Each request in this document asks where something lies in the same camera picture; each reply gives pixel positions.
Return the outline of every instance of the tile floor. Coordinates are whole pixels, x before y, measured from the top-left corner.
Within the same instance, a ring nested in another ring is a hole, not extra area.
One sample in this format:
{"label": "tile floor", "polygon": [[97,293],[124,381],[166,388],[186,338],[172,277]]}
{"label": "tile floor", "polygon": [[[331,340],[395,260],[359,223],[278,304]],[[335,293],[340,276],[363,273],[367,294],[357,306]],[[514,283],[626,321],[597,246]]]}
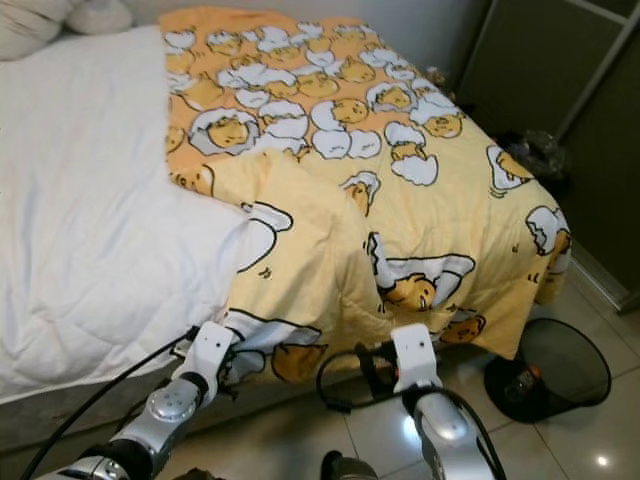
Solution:
{"label": "tile floor", "polygon": [[[614,376],[601,405],[536,425],[512,422],[492,405],[482,382],[491,356],[472,348],[448,352],[440,376],[483,418],[511,480],[640,478],[640,312],[618,317],[579,272],[552,308],[553,316],[585,332]],[[418,439],[402,406],[390,401],[350,416],[326,412],[313,396],[189,437],[160,477],[193,467],[229,480],[315,479],[332,449],[357,455],[387,480],[430,478]]]}

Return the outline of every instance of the cartoon egg character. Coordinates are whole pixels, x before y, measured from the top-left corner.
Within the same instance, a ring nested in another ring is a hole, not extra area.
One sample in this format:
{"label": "cartoon egg character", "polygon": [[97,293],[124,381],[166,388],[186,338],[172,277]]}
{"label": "cartoon egg character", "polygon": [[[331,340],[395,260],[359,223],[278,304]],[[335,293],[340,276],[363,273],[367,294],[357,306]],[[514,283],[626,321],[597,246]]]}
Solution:
{"label": "cartoon egg character", "polygon": [[566,271],[570,259],[571,233],[562,211],[541,205],[529,212],[525,223],[533,236],[537,254],[551,255],[547,267],[550,272]]}
{"label": "cartoon egg character", "polygon": [[293,71],[297,77],[300,93],[312,98],[325,98],[336,93],[340,87],[318,66],[307,65]]}
{"label": "cartoon egg character", "polygon": [[215,173],[213,168],[207,164],[202,164],[198,168],[193,168],[183,172],[171,172],[169,178],[173,183],[187,190],[201,193],[213,197],[215,183]]}
{"label": "cartoon egg character", "polygon": [[309,38],[305,44],[309,51],[313,53],[328,52],[331,49],[331,39],[329,37]]}
{"label": "cartoon egg character", "polygon": [[252,115],[234,108],[216,108],[194,119],[189,143],[203,155],[239,155],[254,146],[258,135],[258,122]]}
{"label": "cartoon egg character", "polygon": [[411,82],[411,90],[418,98],[422,98],[432,92],[437,92],[438,87],[424,77],[418,77]]}
{"label": "cartoon egg character", "polygon": [[367,91],[367,103],[374,112],[408,112],[416,96],[404,83],[379,83]]}
{"label": "cartoon egg character", "polygon": [[326,68],[335,62],[336,57],[331,50],[314,52],[307,50],[304,54],[306,59],[316,67]]}
{"label": "cartoon egg character", "polygon": [[376,72],[366,63],[354,59],[351,55],[325,68],[325,71],[336,78],[352,83],[371,82],[376,78]]}
{"label": "cartoon egg character", "polygon": [[254,150],[265,150],[268,148],[276,149],[291,156],[296,162],[300,161],[304,155],[309,153],[309,146],[304,138],[293,137],[276,137],[271,133],[265,132],[256,140]]}
{"label": "cartoon egg character", "polygon": [[178,147],[182,145],[185,136],[186,132],[184,131],[184,129],[180,127],[169,126],[169,130],[164,142],[166,152],[171,153],[177,150]]}
{"label": "cartoon egg character", "polygon": [[178,80],[171,84],[171,93],[181,97],[194,110],[203,111],[215,107],[224,94],[224,89],[205,72],[196,77],[183,75],[174,79]]}
{"label": "cartoon egg character", "polygon": [[262,372],[271,357],[273,372],[282,380],[307,378],[317,366],[326,345],[314,345],[322,332],[286,320],[267,320],[240,309],[229,309],[223,325],[234,333],[223,375],[238,383],[252,373]]}
{"label": "cartoon egg character", "polygon": [[491,195],[502,198],[509,191],[533,180],[533,175],[497,145],[487,148],[491,166]]}
{"label": "cartoon egg character", "polygon": [[359,25],[336,25],[333,31],[342,40],[357,42],[366,38],[364,31]]}
{"label": "cartoon egg character", "polygon": [[285,62],[295,59],[300,54],[300,48],[291,43],[289,34],[278,27],[261,27],[256,31],[261,39],[258,50],[265,53],[271,60]]}
{"label": "cartoon egg character", "polygon": [[259,57],[245,55],[234,59],[236,68],[218,72],[220,85],[236,89],[236,100],[244,107],[259,108],[271,97],[285,98],[298,92],[298,83],[292,73],[255,63]]}
{"label": "cartoon egg character", "polygon": [[380,137],[376,132],[362,130],[318,130],[312,137],[313,147],[325,160],[372,158],[380,153]]}
{"label": "cartoon egg character", "polygon": [[424,152],[424,135],[400,122],[389,122],[384,132],[391,145],[391,171],[414,185],[433,184],[438,177],[438,160]]}
{"label": "cartoon egg character", "polygon": [[240,53],[242,37],[237,33],[218,30],[207,36],[207,45],[213,53],[220,53],[231,57]]}
{"label": "cartoon egg character", "polygon": [[307,43],[309,40],[327,38],[324,37],[324,28],[319,23],[299,22],[298,29],[300,30],[300,33],[291,37],[292,45],[302,45],[304,43]]}
{"label": "cartoon egg character", "polygon": [[234,70],[238,70],[241,67],[250,67],[251,65],[261,65],[264,68],[266,68],[265,65],[262,64],[262,58],[260,57],[260,55],[242,55],[240,57],[236,57],[236,58],[232,58],[231,61],[231,68],[233,68]]}
{"label": "cartoon egg character", "polygon": [[321,130],[345,130],[346,125],[361,122],[369,115],[367,106],[355,98],[326,101],[311,110],[311,120]]}
{"label": "cartoon egg character", "polygon": [[384,73],[386,73],[388,77],[396,80],[412,80],[416,77],[415,68],[403,59],[395,63],[389,63],[384,68]]}
{"label": "cartoon egg character", "polygon": [[280,100],[260,108],[258,117],[264,122],[264,131],[275,137],[303,138],[309,128],[309,119],[297,103]]}
{"label": "cartoon egg character", "polygon": [[442,106],[423,97],[409,118],[433,137],[455,138],[462,132],[464,114],[456,106]]}
{"label": "cartoon egg character", "polygon": [[340,185],[340,188],[353,198],[366,217],[369,215],[369,209],[373,204],[376,192],[380,189],[380,179],[375,173],[365,170],[349,177]]}
{"label": "cartoon egg character", "polygon": [[413,311],[440,305],[475,268],[471,257],[453,253],[440,257],[387,258],[377,232],[369,235],[367,253],[385,298]]}
{"label": "cartoon egg character", "polygon": [[443,343],[470,343],[482,333],[486,325],[487,319],[483,315],[474,311],[458,311],[439,340]]}
{"label": "cartoon egg character", "polygon": [[189,50],[196,41],[193,30],[167,32],[164,35],[166,66],[171,73],[188,73],[195,62],[195,55]]}
{"label": "cartoon egg character", "polygon": [[377,43],[367,43],[360,59],[373,68],[385,68],[388,65],[407,64],[396,52]]}

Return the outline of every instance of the white floor tile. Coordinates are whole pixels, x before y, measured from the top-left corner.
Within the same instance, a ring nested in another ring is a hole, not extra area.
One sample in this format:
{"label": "white floor tile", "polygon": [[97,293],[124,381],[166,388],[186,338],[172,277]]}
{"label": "white floor tile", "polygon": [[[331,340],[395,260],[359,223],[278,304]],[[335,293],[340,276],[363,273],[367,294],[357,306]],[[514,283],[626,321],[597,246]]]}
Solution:
{"label": "white floor tile", "polygon": [[[63,437],[36,469],[36,478],[72,464],[90,446],[109,440],[113,436],[113,430],[113,425],[106,425],[83,432],[81,435]],[[18,480],[38,450],[40,450],[39,445],[15,453],[0,454],[0,479]]]}
{"label": "white floor tile", "polygon": [[619,316],[613,305],[577,267],[569,269],[569,280],[635,354],[640,356],[640,310]]}
{"label": "white floor tile", "polygon": [[640,357],[640,310],[617,315],[610,313],[605,317],[611,328],[622,337],[624,342]]}
{"label": "white floor tile", "polygon": [[495,358],[473,345],[459,345],[441,352],[438,375],[444,386],[464,397],[491,431],[512,420],[494,405],[484,388],[484,368]]}
{"label": "white floor tile", "polygon": [[640,358],[622,341],[572,281],[565,285],[560,297],[552,305],[536,307],[533,316],[555,318],[580,330],[602,352],[613,376],[640,366]]}
{"label": "white floor tile", "polygon": [[384,480],[430,480],[431,478],[431,470],[426,462],[418,462],[383,477]]}
{"label": "white floor tile", "polygon": [[187,438],[158,478],[197,467],[229,479],[313,479],[330,450],[355,455],[344,419],[305,397]]}
{"label": "white floor tile", "polygon": [[531,425],[514,423],[490,435],[509,480],[566,480]]}
{"label": "white floor tile", "polygon": [[354,410],[345,418],[358,456],[369,463],[378,476],[422,458],[415,424],[399,399]]}
{"label": "white floor tile", "polygon": [[601,405],[552,417],[536,425],[572,480],[640,478],[640,370],[613,382]]}

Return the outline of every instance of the pillow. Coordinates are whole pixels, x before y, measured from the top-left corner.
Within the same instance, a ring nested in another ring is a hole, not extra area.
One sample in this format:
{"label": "pillow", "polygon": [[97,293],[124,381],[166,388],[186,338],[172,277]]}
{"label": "pillow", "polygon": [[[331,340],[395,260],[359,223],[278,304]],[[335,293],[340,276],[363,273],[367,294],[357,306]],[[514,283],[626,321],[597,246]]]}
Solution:
{"label": "pillow", "polygon": [[67,26],[86,35],[100,35],[127,30],[133,16],[120,0],[88,0],[67,17]]}
{"label": "pillow", "polygon": [[82,0],[0,0],[0,60],[14,60],[42,48]]}
{"label": "pillow", "polygon": [[120,0],[0,0],[0,61],[42,48],[65,19],[69,28],[85,34],[119,32],[133,23]]}

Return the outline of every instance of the wall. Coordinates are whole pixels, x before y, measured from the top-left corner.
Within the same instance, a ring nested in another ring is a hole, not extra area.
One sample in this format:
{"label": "wall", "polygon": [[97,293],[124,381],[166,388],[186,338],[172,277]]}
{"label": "wall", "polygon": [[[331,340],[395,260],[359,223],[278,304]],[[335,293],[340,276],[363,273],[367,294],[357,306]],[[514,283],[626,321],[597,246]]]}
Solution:
{"label": "wall", "polygon": [[554,134],[621,28],[568,1],[501,0],[458,98],[488,132]]}
{"label": "wall", "polygon": [[420,68],[438,66],[457,76],[475,38],[485,0],[125,0],[138,23],[155,23],[161,13],[212,4],[277,10],[299,20],[359,17]]}
{"label": "wall", "polygon": [[573,188],[561,205],[580,244],[627,290],[640,286],[640,33],[569,132]]}

